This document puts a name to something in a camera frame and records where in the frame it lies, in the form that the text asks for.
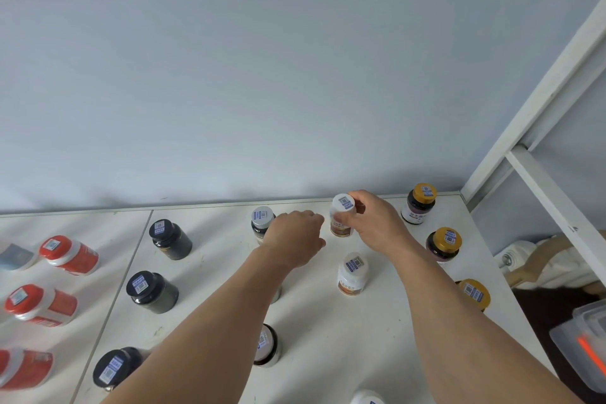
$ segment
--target wall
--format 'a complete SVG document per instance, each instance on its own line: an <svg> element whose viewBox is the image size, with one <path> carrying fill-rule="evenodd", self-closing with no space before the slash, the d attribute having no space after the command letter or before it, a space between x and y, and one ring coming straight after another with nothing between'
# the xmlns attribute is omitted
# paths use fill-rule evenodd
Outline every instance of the wall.
<svg viewBox="0 0 606 404"><path fill-rule="evenodd" d="M533 151L559 187L598 229L606 229L606 73ZM517 173L473 212L493 254L514 240L561 232Z"/></svg>
<svg viewBox="0 0 606 404"><path fill-rule="evenodd" d="M0 208L460 188L598 0L0 0Z"/></svg>

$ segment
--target red and white bottle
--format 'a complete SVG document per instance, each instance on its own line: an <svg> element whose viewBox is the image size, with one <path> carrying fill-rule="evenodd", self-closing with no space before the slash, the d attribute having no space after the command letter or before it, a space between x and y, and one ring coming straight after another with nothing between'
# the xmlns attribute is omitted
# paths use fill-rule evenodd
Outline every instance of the red and white bottle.
<svg viewBox="0 0 606 404"><path fill-rule="evenodd" d="M74 275L88 275L99 264L99 255L87 245L56 235L44 241L38 251L49 264L69 271Z"/></svg>
<svg viewBox="0 0 606 404"><path fill-rule="evenodd" d="M23 348L0 349L0 391L41 385L53 368L53 354Z"/></svg>
<svg viewBox="0 0 606 404"><path fill-rule="evenodd" d="M73 295L37 285L21 286L4 302L4 309L15 318L50 328L68 324L77 307Z"/></svg>

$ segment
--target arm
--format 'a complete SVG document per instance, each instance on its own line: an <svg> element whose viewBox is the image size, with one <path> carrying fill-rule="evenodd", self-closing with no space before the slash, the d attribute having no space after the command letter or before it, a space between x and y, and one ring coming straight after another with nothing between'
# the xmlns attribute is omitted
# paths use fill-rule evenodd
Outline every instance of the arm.
<svg viewBox="0 0 606 404"><path fill-rule="evenodd" d="M364 205L364 212L335 218L358 231L364 243L386 255L398 271L436 403L582 404L468 300L410 235L393 206L367 191L349 194L356 206Z"/></svg>
<svg viewBox="0 0 606 404"><path fill-rule="evenodd" d="M326 245L323 222L312 211L276 217L263 245L104 404L237 403L270 301L286 275Z"/></svg>

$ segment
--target white table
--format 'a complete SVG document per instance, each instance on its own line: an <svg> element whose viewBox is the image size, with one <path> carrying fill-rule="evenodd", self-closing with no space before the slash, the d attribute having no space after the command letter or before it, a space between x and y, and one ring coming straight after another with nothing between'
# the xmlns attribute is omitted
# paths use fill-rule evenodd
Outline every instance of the white table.
<svg viewBox="0 0 606 404"><path fill-rule="evenodd" d="M44 259L23 271L0 272L0 297L21 285L43 283L78 298L76 317L65 326L47 328L15 319L0 309L0 348L24 347L55 354L49 380L37 388L0 392L3 404L69 403L86 369L95 342L139 244L151 210L87 212L0 218L0 237L34 252L45 239L62 234L99 253L97 270L73 276Z"/></svg>
<svg viewBox="0 0 606 404"><path fill-rule="evenodd" d="M399 209L405 196L388 200ZM153 212L150 223L161 218L177 223L192 239L193 250L185 259L170 261L146 235L128 276L139 270L158 272L178 286L179 301L171 311L157 315L135 306L123 285L75 402L97 403L106 396L92 382L92 370L103 354L127 346L154 347L232 275L257 246L250 215L261 204L269 204L276 215L311 209L328 217L330 207L329 201L300 200ZM487 286L492 302L486 316L553 371L458 195L438 196L425 223L408 227L424 243L441 226L451 226L463 237L461 252L445 265L446 271L454 280L471 277ZM272 368L253 368L241 403L345 403L360 386L378 391L389 402L433 403L414 343L406 293L395 269L357 234L335 237L328 220L321 236L327 246L287 277L281 299L270 306L265 320L283 340L283 356ZM340 293L336 286L339 263L351 251L361 252L370 263L370 281L356 297Z"/></svg>

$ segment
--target yellow cap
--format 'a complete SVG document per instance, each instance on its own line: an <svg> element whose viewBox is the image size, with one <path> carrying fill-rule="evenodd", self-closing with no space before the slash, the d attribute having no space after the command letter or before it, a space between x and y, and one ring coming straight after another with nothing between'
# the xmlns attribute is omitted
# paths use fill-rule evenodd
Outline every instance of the yellow cap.
<svg viewBox="0 0 606 404"><path fill-rule="evenodd" d="M428 205L436 199L436 188L431 184L421 183L414 186L413 197L419 203Z"/></svg>
<svg viewBox="0 0 606 404"><path fill-rule="evenodd" d="M490 293L486 289L486 286L471 278L459 281L457 285L478 305L479 309L484 311L488 308L490 305Z"/></svg>
<svg viewBox="0 0 606 404"><path fill-rule="evenodd" d="M443 253L453 253L463 244L459 233L449 227L440 227L433 234L433 244Z"/></svg>

